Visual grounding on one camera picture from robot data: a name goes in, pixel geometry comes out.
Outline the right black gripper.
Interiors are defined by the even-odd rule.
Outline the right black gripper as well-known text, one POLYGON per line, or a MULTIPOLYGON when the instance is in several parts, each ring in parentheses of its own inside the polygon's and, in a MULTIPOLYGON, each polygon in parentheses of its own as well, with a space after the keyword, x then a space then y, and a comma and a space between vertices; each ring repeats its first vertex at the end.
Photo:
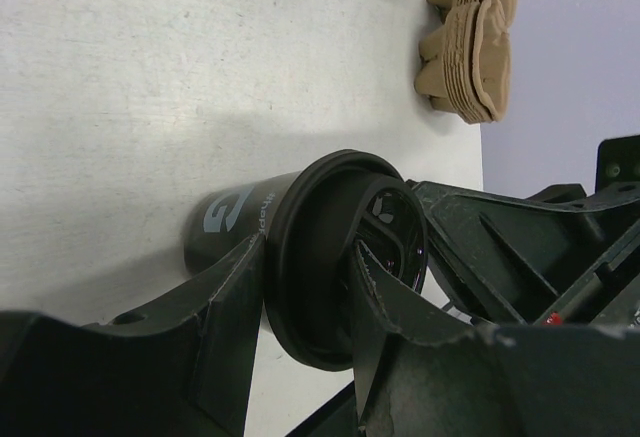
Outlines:
POLYGON ((433 275, 457 309, 496 323, 638 326, 638 136, 599 144, 591 195, 579 184, 528 199, 411 187, 433 275))

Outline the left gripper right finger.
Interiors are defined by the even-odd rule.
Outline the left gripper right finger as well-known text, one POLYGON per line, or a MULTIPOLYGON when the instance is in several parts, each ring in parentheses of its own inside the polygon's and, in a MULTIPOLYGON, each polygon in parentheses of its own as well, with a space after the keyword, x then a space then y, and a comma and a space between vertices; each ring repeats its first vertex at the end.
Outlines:
POLYGON ((468 325, 349 256, 355 398, 369 436, 635 436, 639 333, 468 325))

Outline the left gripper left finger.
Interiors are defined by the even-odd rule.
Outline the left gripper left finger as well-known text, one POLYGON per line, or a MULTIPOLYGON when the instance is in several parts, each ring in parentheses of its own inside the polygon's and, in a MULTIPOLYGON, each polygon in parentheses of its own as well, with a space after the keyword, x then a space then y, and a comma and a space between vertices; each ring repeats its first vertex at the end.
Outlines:
POLYGON ((107 324, 1 315, 5 436, 240 436, 262 312, 264 241, 107 324))

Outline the black coffee cup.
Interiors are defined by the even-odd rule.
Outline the black coffee cup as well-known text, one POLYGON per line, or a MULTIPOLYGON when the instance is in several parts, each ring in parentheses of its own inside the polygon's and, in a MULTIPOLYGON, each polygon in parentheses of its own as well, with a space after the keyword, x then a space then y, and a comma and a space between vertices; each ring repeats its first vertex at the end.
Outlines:
POLYGON ((192 215, 184 240, 184 262, 195 276, 215 265, 245 238, 266 235, 296 172, 222 189, 192 215))

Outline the black cup lid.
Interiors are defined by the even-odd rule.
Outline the black cup lid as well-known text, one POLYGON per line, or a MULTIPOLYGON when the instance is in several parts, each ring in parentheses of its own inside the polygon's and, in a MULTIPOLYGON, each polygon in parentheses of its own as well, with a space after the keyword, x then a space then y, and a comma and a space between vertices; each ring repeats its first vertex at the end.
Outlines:
POLYGON ((383 158, 340 150, 295 176, 267 233, 266 314, 281 346, 304 365, 352 365, 348 255, 358 241, 392 277, 421 291, 428 244, 417 197, 383 158))

